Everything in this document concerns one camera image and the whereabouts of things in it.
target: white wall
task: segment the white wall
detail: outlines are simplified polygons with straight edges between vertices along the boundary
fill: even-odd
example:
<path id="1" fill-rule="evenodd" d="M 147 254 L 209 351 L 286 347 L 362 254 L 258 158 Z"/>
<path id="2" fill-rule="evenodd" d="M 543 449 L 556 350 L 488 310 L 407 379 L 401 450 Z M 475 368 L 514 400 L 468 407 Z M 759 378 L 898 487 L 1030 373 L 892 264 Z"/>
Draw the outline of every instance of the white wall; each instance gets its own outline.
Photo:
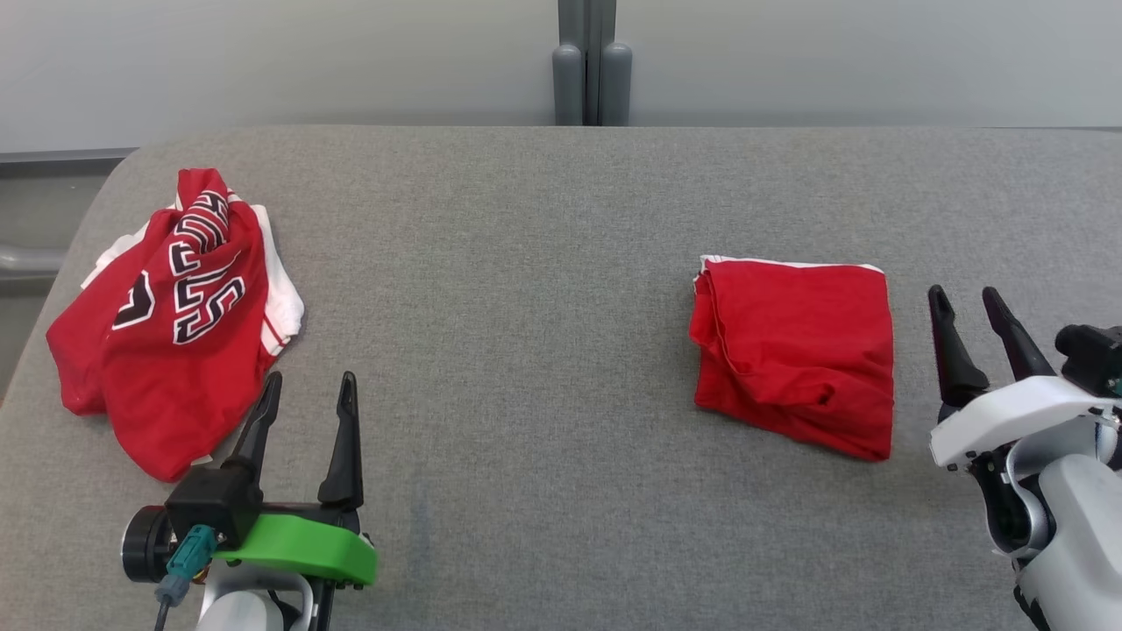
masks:
<path id="1" fill-rule="evenodd" d="M 1120 0 L 618 0 L 633 125 L 1122 125 Z M 551 124 L 555 0 L 0 0 L 0 154 Z"/>
<path id="2" fill-rule="evenodd" d="M 0 0 L 0 154 L 265 122 L 552 124 L 554 0 Z"/>
<path id="3" fill-rule="evenodd" d="M 1122 125 L 1120 0 L 618 0 L 632 125 Z"/>

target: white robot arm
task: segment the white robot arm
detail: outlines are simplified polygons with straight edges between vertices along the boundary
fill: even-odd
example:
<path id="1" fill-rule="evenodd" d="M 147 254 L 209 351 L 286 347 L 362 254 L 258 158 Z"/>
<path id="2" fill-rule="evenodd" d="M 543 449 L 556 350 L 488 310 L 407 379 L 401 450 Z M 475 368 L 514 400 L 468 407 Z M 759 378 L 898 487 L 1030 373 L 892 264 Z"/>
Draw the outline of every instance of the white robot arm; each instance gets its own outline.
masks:
<path id="1" fill-rule="evenodd" d="M 982 488 L 990 536 L 1017 571 L 1014 597 L 1041 631 L 1122 628 L 1122 327 L 1066 327 L 1045 359 L 997 291 L 982 293 L 1012 385 L 990 390 L 938 285 L 928 293 L 942 410 L 931 456 Z"/>

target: folded red cloth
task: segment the folded red cloth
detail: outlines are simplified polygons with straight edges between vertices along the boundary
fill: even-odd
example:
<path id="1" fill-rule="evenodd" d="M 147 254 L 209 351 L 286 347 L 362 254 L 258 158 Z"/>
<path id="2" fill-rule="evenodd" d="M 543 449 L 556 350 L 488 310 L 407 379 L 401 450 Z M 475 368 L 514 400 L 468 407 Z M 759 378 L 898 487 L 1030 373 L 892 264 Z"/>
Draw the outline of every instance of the folded red cloth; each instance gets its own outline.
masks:
<path id="1" fill-rule="evenodd" d="M 108 413 L 164 482 L 238 427 L 304 312 L 265 207 L 213 168 L 181 171 L 175 204 L 118 239 L 82 287 L 47 329 L 63 405 Z"/>
<path id="2" fill-rule="evenodd" d="M 695 402 L 866 460 L 892 447 L 892 317 L 866 265 L 701 258 Z"/>

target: white trim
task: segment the white trim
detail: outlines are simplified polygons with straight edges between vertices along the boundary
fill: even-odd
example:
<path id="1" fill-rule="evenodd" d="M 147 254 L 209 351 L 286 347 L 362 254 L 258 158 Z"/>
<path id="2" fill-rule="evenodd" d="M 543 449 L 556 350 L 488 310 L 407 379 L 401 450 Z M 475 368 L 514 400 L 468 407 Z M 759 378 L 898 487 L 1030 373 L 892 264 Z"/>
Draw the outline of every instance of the white trim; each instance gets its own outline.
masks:
<path id="1" fill-rule="evenodd" d="M 261 346 L 269 355 L 279 355 L 293 336 L 300 332 L 300 321 L 304 317 L 304 301 L 296 293 L 292 278 L 285 272 L 276 244 L 273 241 L 273 228 L 264 205 L 250 205 L 257 214 L 257 223 L 261 228 L 261 241 L 265 245 L 265 271 L 268 274 L 269 295 L 265 301 L 265 321 L 261 322 Z M 269 330 L 269 324 L 276 335 Z"/>
<path id="2" fill-rule="evenodd" d="M 769 260 L 766 258 L 734 258 L 732 256 L 720 256 L 717 254 L 705 254 L 701 255 L 701 271 L 705 272 L 706 263 L 733 263 L 737 260 L 745 260 L 749 263 L 766 263 L 769 265 L 784 265 L 787 267 L 864 267 L 865 269 L 872 269 L 873 272 L 880 272 L 884 274 L 884 271 L 880 267 L 874 267 L 872 265 L 865 264 L 849 264 L 849 263 L 788 263 L 783 260 Z"/>
<path id="3" fill-rule="evenodd" d="M 93 280 L 96 278 L 98 275 L 101 274 L 101 272 L 105 267 L 109 267 L 110 263 L 117 259 L 118 256 L 125 254 L 130 248 L 132 248 L 132 246 L 142 241 L 144 235 L 147 231 L 148 231 L 148 222 L 145 221 L 144 226 L 141 226 L 140 229 L 137 230 L 135 234 L 125 235 L 123 237 L 119 237 L 116 241 L 113 241 L 113 245 L 109 246 L 109 249 L 101 253 L 101 256 L 98 257 L 98 262 L 93 264 L 93 272 L 90 272 L 90 275 L 86 276 L 84 281 L 82 281 L 82 289 L 84 290 L 85 287 L 88 287 L 90 283 L 92 283 Z"/>

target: gray tabletop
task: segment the gray tabletop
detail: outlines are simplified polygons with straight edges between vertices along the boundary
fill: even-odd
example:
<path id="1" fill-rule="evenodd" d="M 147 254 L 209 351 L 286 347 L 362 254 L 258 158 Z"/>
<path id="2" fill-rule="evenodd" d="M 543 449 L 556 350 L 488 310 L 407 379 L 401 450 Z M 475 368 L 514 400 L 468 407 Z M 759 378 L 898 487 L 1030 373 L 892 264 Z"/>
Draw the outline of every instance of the gray tabletop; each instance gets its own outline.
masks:
<path id="1" fill-rule="evenodd" d="M 307 314 L 272 500 L 311 501 L 359 378 L 375 587 L 333 629 L 1028 630 L 973 482 L 927 450 L 925 291 L 975 359 L 994 284 L 1051 358 L 1122 320 L 1122 137 L 937 129 L 275 127 L 141 149 L 85 218 L 0 409 L 0 629 L 147 629 L 117 557 L 169 487 L 58 402 L 43 333 L 96 255 L 218 167 L 268 207 Z M 892 458 L 695 409 L 698 256 L 870 263 L 895 330 Z M 192 628 L 197 596 L 169 629 Z"/>

